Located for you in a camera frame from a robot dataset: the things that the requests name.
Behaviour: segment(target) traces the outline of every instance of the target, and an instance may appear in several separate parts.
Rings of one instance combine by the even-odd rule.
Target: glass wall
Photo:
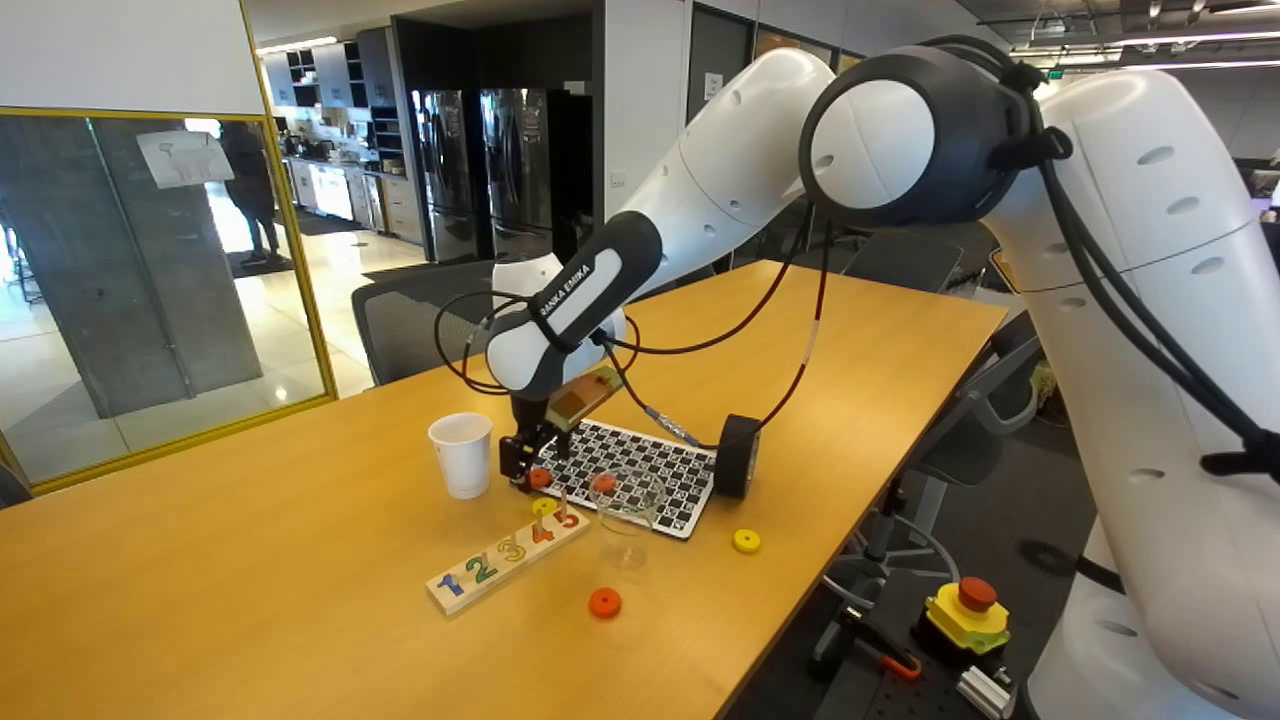
[[[333,398],[277,128],[0,115],[0,432],[33,484]]]

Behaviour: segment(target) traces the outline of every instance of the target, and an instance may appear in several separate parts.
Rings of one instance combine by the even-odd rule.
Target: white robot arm
[[[488,363],[510,393],[558,390],[598,361],[609,313],[732,252],[799,191],[852,219],[983,219],[1069,401],[1101,508],[1089,562],[1122,583],[1071,587],[1037,711],[1280,718],[1280,282],[1249,191],[1170,77],[1101,74],[1040,103],[1032,89],[971,41],[839,81],[804,52],[755,61],[500,317]]]

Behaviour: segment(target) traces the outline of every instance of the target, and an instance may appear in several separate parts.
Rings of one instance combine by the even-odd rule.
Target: desk
[[[635,310],[679,345],[753,310],[753,264]],[[635,390],[714,435],[769,411],[808,338],[813,271],[732,345],[639,361]],[[445,501],[423,423],[508,403],[423,374],[0,514],[4,718],[714,718],[829,557],[967,374],[996,310],[831,282],[791,407],[763,432],[753,498],[694,539],[576,536],[445,621],[426,576],[526,521],[500,481]],[[622,398],[598,419],[657,432]],[[763,534],[759,557],[732,529]],[[614,583],[622,615],[586,615]]]

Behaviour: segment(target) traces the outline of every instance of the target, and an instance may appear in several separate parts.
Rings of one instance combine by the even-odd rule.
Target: white paper cup
[[[451,411],[426,428],[451,501],[474,501],[488,487],[488,432],[478,411]]]

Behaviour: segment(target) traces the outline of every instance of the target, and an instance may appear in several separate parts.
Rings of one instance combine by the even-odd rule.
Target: wooden table
[[[632,317],[679,345],[753,310],[753,264]],[[769,411],[808,338],[813,271],[732,345],[653,361],[635,390],[714,440]],[[582,534],[465,615],[426,576],[526,521],[492,481],[451,503],[423,423],[508,403],[411,377],[0,514],[0,718],[714,718],[921,428],[967,374],[996,310],[831,282],[817,361],[763,432],[753,498],[714,501],[688,546]],[[598,419],[657,432],[622,398]],[[732,529],[763,552],[732,552]],[[586,593],[622,615],[586,615]]]

